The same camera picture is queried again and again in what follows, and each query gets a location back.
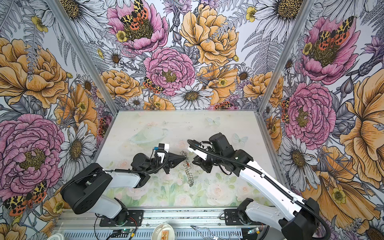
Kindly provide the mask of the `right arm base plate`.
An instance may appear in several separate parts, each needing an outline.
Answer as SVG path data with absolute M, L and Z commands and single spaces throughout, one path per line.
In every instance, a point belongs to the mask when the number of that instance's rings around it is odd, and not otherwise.
M 224 221 L 226 226 L 256 226 L 261 222 L 252 221 L 245 212 L 238 209 L 224 209 Z

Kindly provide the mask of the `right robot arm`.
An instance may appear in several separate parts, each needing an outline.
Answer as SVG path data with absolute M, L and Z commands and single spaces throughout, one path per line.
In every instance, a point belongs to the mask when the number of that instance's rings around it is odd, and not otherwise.
M 193 164 L 206 173 L 214 166 L 224 168 L 262 193 L 272 206 L 264 206 L 247 198 L 238 206 L 240 223 L 262 223 L 281 231 L 287 240 L 328 240 L 330 226 L 320 216 L 319 204 L 312 198 L 304 199 L 272 178 L 244 150 L 235 150 L 226 136 L 217 133 L 208 141 L 188 140 L 188 150 L 196 154 Z

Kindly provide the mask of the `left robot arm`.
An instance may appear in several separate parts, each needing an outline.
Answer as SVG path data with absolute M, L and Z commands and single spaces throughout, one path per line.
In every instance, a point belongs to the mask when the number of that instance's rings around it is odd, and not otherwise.
M 90 164 L 69 180 L 60 190 L 63 200 L 77 215 L 95 213 L 124 222 L 127 207 L 118 198 L 109 198 L 104 192 L 113 188 L 138 189 L 152 174 L 163 170 L 166 174 L 187 157 L 156 148 L 152 158 L 143 153 L 134 156 L 131 169 L 105 170 L 98 163 Z

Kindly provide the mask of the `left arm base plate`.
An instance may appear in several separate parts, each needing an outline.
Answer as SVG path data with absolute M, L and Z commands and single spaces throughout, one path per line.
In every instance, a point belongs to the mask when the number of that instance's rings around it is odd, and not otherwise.
M 140 227 L 144 218 L 143 210 L 122 210 L 115 218 L 102 216 L 100 227 Z

